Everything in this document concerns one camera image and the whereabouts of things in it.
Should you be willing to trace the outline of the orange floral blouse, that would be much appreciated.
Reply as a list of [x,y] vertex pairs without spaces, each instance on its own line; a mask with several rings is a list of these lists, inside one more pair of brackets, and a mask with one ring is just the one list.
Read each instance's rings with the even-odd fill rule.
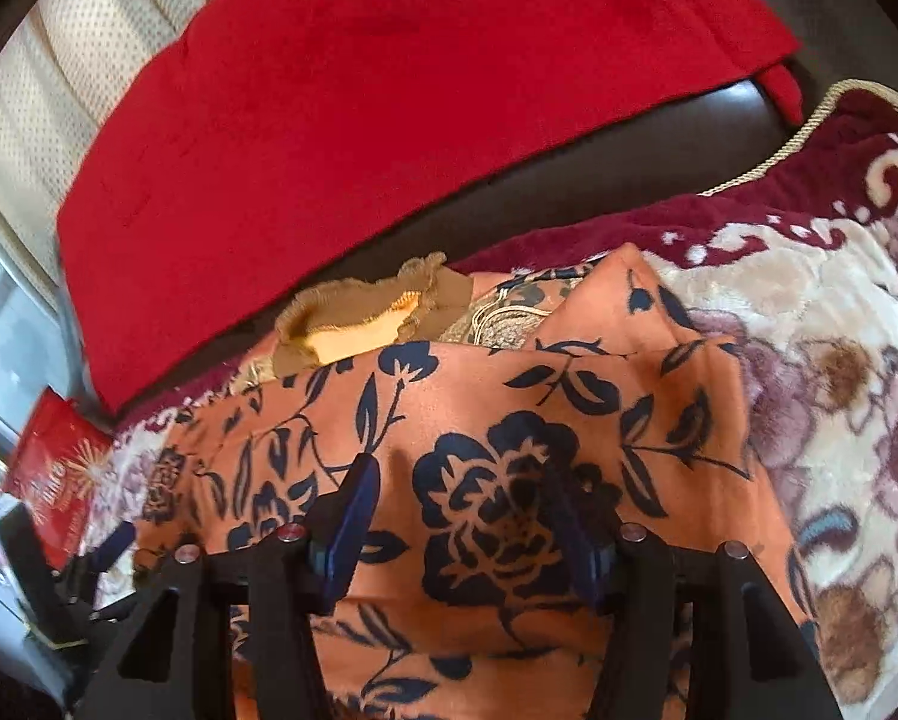
[[314,639],[330,694],[379,718],[576,718],[609,624],[577,600],[540,512],[568,466],[673,546],[755,551],[786,608],[794,543],[750,434],[744,360],[633,247],[589,268],[516,349],[407,341],[247,387],[175,421],[135,567],[181,539],[257,543],[369,452],[381,495]]

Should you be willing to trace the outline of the floral plush seat blanket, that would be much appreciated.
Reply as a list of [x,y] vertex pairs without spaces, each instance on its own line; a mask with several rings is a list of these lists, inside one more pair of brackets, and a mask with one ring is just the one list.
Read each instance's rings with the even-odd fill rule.
[[[849,80],[791,142],[714,192],[529,232],[449,263],[296,294],[221,382],[117,434],[86,546],[138,520],[175,421],[198,406],[373,349],[516,349],[584,273],[633,247],[744,360],[750,434],[794,543],[807,639],[848,718],[898,718],[898,93]],[[148,574],[136,541],[99,605]]]

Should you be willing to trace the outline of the red gift box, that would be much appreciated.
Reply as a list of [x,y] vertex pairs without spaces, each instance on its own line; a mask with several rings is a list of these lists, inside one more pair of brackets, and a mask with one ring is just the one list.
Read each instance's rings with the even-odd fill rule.
[[35,400],[8,461],[3,491],[29,509],[42,550],[60,571],[78,553],[112,439],[50,387]]

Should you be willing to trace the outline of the dark leather sofa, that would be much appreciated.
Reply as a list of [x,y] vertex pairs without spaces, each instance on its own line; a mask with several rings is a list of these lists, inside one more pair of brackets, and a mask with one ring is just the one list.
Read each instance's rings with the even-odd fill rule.
[[685,85],[695,37],[618,47],[584,10],[570,39],[543,0],[511,4],[513,26],[475,15],[454,39],[376,37],[366,62],[309,29],[300,78],[264,52],[220,122],[161,151],[167,286],[148,344],[167,359],[152,388],[249,348],[296,289],[710,187],[783,140],[763,83]]

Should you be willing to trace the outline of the white standing air conditioner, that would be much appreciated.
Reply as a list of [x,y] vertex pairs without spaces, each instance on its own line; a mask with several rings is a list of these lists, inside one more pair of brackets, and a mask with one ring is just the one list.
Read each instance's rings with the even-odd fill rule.
[[0,460],[11,454],[45,388],[71,394],[62,328],[0,260]]

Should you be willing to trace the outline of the red blanket on sofa back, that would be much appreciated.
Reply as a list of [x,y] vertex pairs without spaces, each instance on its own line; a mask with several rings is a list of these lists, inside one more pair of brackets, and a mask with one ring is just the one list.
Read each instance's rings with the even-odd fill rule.
[[122,408],[301,278],[464,185],[797,39],[762,0],[209,0],[97,133],[56,220]]

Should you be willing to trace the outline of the beige dotted curtain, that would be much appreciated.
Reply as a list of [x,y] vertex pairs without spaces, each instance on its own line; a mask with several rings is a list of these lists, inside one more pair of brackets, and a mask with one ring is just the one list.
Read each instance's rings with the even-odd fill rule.
[[35,0],[0,49],[0,255],[55,299],[56,215],[136,75],[209,0]]

